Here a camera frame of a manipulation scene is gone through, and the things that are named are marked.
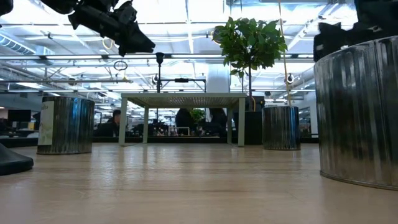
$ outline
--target table leg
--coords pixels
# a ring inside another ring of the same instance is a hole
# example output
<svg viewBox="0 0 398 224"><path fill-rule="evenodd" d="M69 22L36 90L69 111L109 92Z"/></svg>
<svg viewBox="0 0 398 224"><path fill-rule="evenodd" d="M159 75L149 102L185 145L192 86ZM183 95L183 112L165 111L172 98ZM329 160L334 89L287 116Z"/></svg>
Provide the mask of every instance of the table leg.
<svg viewBox="0 0 398 224"><path fill-rule="evenodd" d="M127 123L127 98L122 98L122 107L119 125L119 145L124 146L126 142L126 123Z"/></svg>
<svg viewBox="0 0 398 224"><path fill-rule="evenodd" d="M148 121L149 121L149 107L145 107L144 112L144 133L142 134L142 143L148 143Z"/></svg>
<svg viewBox="0 0 398 224"><path fill-rule="evenodd" d="M239 99L239 130L238 130L238 147L244 146L244 117L245 117L245 98Z"/></svg>
<svg viewBox="0 0 398 224"><path fill-rule="evenodd" d="M232 144L232 117L233 117L232 108L227 108L226 109L226 114L227 114L227 123L226 123L226 125L227 125L227 129L228 129L226 142L228 144Z"/></svg>

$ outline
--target plant stem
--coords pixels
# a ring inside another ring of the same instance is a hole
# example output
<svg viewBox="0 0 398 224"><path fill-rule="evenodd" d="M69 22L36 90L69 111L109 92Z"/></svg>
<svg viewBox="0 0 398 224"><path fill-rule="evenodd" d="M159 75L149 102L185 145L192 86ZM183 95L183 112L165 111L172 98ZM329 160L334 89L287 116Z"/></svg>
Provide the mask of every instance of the plant stem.
<svg viewBox="0 0 398 224"><path fill-rule="evenodd" d="M249 63L249 111L253 111L253 103L251 101L252 93L251 93L251 63Z"/></svg>

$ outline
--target green plant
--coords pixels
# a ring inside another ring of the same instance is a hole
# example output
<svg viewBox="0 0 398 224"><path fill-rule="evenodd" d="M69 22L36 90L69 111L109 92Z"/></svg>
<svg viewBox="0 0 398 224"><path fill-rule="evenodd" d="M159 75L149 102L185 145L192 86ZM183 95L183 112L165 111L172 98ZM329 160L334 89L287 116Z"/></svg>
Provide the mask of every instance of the green plant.
<svg viewBox="0 0 398 224"><path fill-rule="evenodd" d="M277 22L257 22L255 19L247 18L234 21L230 17L225 26L216 27L217 32L213 40L217 40L223 50L224 66L231 64L231 75L239 75L240 78L244 74L249 76L250 99L251 70L272 67L275 59L280 59L281 53L287 50L283 35L276 29Z"/></svg>
<svg viewBox="0 0 398 224"><path fill-rule="evenodd" d="M192 109L190 112L192 119L195 121L195 124L198 124L205 117L205 111L201 109Z"/></svg>

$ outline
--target computer monitor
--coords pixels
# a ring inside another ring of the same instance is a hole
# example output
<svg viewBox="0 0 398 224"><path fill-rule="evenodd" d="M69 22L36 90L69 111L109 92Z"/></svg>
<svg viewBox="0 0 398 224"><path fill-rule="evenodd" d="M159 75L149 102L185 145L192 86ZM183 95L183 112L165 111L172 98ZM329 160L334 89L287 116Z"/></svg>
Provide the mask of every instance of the computer monitor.
<svg viewBox="0 0 398 224"><path fill-rule="evenodd" d="M31 110L8 110L8 121L29 122L32 118Z"/></svg>

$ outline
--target metal cylinder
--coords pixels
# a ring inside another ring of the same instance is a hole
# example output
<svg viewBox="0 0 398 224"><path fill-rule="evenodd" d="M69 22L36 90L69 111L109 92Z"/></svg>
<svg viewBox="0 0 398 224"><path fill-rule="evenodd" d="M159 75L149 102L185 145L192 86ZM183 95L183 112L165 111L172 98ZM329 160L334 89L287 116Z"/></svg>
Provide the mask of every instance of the metal cylinder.
<svg viewBox="0 0 398 224"><path fill-rule="evenodd" d="M273 106L262 109L264 149L300 150L299 108Z"/></svg>
<svg viewBox="0 0 398 224"><path fill-rule="evenodd" d="M321 175L398 190L398 37L315 64Z"/></svg>
<svg viewBox="0 0 398 224"><path fill-rule="evenodd" d="M45 96L40 114L38 154L91 152L94 101Z"/></svg>

